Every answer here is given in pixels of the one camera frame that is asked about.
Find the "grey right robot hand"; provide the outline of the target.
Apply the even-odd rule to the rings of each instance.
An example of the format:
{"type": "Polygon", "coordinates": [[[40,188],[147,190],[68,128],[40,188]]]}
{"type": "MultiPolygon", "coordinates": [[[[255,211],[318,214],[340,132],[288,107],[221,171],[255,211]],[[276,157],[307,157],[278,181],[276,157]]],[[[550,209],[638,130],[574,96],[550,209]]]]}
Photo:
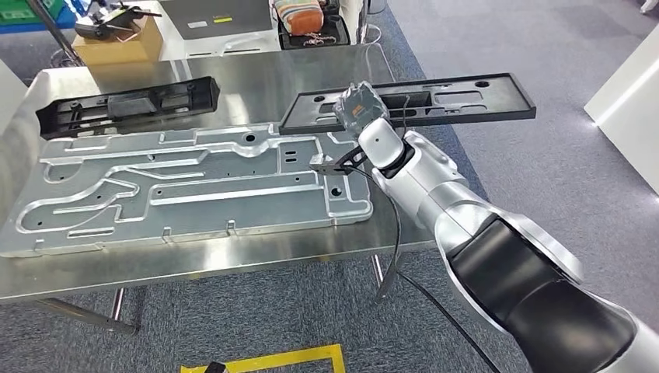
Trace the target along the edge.
{"type": "Polygon", "coordinates": [[[374,120],[389,119],[389,109],[367,81],[351,83],[333,104],[333,113],[354,138],[374,120]]]}

